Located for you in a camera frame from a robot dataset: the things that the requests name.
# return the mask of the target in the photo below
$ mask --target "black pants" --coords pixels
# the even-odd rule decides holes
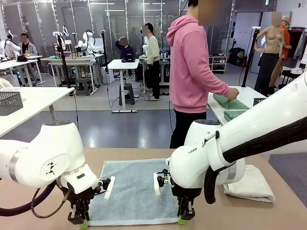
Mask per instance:
[[[193,121],[207,119],[206,112],[200,114],[187,114],[175,110],[175,113],[176,127],[171,138],[171,144],[169,146],[170,149],[177,149],[178,147],[184,145],[188,130]]]
[[[155,99],[160,98],[160,64],[154,61],[153,65],[148,65],[149,77],[153,87],[153,96]]]
[[[260,70],[257,77],[255,90],[264,96],[268,96],[271,75],[278,62],[278,54],[262,54]]]

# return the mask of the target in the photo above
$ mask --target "ceiling light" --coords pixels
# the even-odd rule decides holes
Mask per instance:
[[[99,2],[91,2],[91,5],[115,5],[115,3],[99,3]]]
[[[125,10],[105,10],[105,11],[125,11]]]

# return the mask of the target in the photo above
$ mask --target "stool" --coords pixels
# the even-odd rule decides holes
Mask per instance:
[[[132,84],[131,83],[128,83],[126,85],[124,85],[124,90],[128,90],[129,91],[129,94],[130,94],[130,103],[132,105],[135,104],[135,101],[134,101],[134,94],[133,94],[133,87],[132,87]],[[121,100],[121,85],[119,85],[119,105],[123,105],[123,102]]]
[[[92,92],[90,81],[87,78],[77,78],[76,79],[76,90],[77,96],[89,96]]]

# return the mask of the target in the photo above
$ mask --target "gray storage basket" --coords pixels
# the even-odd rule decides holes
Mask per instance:
[[[23,108],[20,92],[0,92],[0,116],[7,116]]]

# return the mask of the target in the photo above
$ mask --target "sneaker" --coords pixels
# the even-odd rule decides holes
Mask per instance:
[[[149,97],[148,100],[149,100],[150,102],[157,102],[157,101],[160,101],[161,99],[160,99],[160,98],[155,99],[155,97]]]

